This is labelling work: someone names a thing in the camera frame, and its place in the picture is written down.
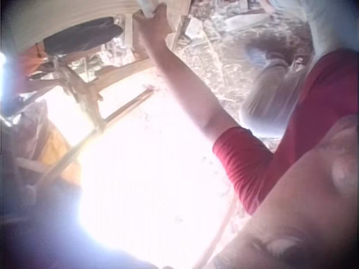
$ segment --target sunlight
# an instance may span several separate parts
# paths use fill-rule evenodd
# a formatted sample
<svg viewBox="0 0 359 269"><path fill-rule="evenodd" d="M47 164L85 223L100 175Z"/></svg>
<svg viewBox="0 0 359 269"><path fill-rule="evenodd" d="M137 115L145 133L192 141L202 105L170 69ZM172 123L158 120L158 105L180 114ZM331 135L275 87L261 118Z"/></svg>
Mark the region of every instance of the sunlight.
<svg viewBox="0 0 359 269"><path fill-rule="evenodd" d="M125 80L104 91L102 114L142 92L137 81ZM74 145L91 128L61 93L53 97L49 114ZM156 93L79 157L84 229L107 247L159 267L190 268L217 232L230 202L227 178L210 150L165 91Z"/></svg>

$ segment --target wooden stick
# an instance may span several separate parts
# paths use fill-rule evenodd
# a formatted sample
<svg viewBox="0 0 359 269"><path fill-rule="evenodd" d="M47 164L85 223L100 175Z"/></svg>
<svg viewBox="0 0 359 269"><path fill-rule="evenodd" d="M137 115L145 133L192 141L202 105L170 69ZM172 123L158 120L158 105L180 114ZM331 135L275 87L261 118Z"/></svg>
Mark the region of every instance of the wooden stick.
<svg viewBox="0 0 359 269"><path fill-rule="evenodd" d="M86 87L95 87L97 92L110 87L118 81L123 80L126 77L130 77L140 71L151 68L153 63L150 59L143 59L137 62L121 66L103 74L98 79L88 83Z"/></svg>
<svg viewBox="0 0 359 269"><path fill-rule="evenodd" d="M129 49L132 49L134 43L132 14L125 14L125 43Z"/></svg>
<svg viewBox="0 0 359 269"><path fill-rule="evenodd" d="M151 97L154 94L154 90L147 89L134 99L132 99L130 102L116 110L114 113L112 113L109 117L107 117L104 121L107 124L112 123L115 119L118 119L119 117L123 117L127 115L129 112L133 111L135 108L137 108L140 104L142 104L145 100L147 100L149 97ZM38 182L35 184L35 189L37 195L40 193L44 193L48 186L50 186L53 181L60 175L60 173L67 168L73 161L76 160L77 156L81 152L81 150L89 144L90 141L92 141L94 138L99 136L100 134L93 130L90 134L88 134L79 144L77 144L75 147L70 149L68 153L65 154L63 158L61 158L59 161L57 161L54 165L52 165L45 174L38 180Z"/></svg>
<svg viewBox="0 0 359 269"><path fill-rule="evenodd" d="M237 196L235 194L233 194L232 202L231 202L229 209L222 221L220 228L218 229L217 234L215 235L212 242L209 244L209 247L207 248L207 250L202 255L201 260L199 260L199 262L193 267L193 269L203 269L209 262L209 259L211 259L213 252L215 251L215 248L217 247L219 241L221 240L223 233L224 233L227 225L229 224L231 217L234 214L234 211L235 211L236 205L237 205L237 201L238 201Z"/></svg>

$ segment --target person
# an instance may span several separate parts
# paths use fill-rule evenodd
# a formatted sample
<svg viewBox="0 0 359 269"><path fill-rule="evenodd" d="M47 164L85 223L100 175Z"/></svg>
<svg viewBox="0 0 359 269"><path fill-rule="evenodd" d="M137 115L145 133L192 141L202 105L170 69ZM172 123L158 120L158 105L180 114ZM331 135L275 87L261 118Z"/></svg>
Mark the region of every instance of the person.
<svg viewBox="0 0 359 269"><path fill-rule="evenodd" d="M167 48L165 4L153 18L135 13L134 23L168 90L213 144L244 209L252 215L208 268L356 268L358 55L325 28L332 24L322 20L326 1L277 2L291 2L307 17L312 15L315 55L291 115L282 123L284 130L273 125L273 132L283 136L275 153L240 126ZM265 90L255 91L268 97L259 107L270 109L270 104L288 100ZM269 113L262 110L262 115ZM271 113L275 118L275 109Z"/></svg>

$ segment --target gray pants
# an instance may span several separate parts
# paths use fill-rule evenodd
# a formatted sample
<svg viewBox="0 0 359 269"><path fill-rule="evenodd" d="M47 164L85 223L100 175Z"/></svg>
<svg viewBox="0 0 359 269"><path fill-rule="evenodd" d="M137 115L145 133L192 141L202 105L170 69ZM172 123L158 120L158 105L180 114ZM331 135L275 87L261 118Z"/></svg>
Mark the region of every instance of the gray pants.
<svg viewBox="0 0 359 269"><path fill-rule="evenodd" d="M276 9L309 22L314 56L310 64L299 72L291 72L288 64L281 59L269 61L241 107L240 124L258 137L282 138L299 100L305 78L315 63L324 55L340 48L358 50L355 24L357 18L347 21L351 25L346 29L351 29L352 33L343 36L334 26L338 20L343 21L343 16L347 14L342 1L270 0L270 2ZM341 14L341 16L338 18L333 14Z"/></svg>

